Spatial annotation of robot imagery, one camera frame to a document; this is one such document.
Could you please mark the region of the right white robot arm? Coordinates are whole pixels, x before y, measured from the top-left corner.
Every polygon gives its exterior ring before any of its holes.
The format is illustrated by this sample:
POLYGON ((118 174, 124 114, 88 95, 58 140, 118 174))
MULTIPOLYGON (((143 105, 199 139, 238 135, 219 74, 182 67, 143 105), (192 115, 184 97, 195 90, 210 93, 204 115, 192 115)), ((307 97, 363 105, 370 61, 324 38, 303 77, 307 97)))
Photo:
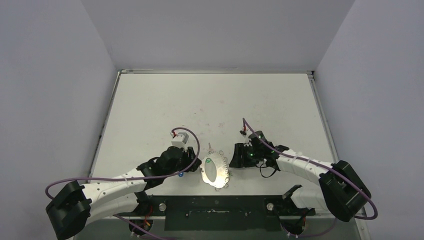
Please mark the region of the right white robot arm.
POLYGON ((319 186, 319 189, 296 186, 293 192, 286 193, 282 201, 286 213, 294 215, 305 208, 320 209, 348 222, 359 219, 358 212, 371 203, 371 192, 348 162, 319 161, 287 146, 275 146, 260 130, 239 133, 244 142, 234 145, 230 168, 272 168, 274 173, 290 173, 319 186))

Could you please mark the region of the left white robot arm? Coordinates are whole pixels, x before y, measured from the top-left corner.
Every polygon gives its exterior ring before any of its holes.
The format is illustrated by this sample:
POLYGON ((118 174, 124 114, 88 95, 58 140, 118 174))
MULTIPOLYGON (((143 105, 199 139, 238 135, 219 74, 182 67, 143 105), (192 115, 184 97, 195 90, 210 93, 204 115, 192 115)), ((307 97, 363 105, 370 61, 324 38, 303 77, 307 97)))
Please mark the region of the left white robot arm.
POLYGON ((160 156, 117 177, 92 177, 84 184, 76 178, 64 179, 65 186, 56 196, 48 195, 51 201, 45 208, 56 238, 67 240, 106 216, 129 212, 144 215, 149 201, 137 196, 139 193, 161 185, 168 177, 195 172, 201 163, 191 146, 170 146, 160 156))

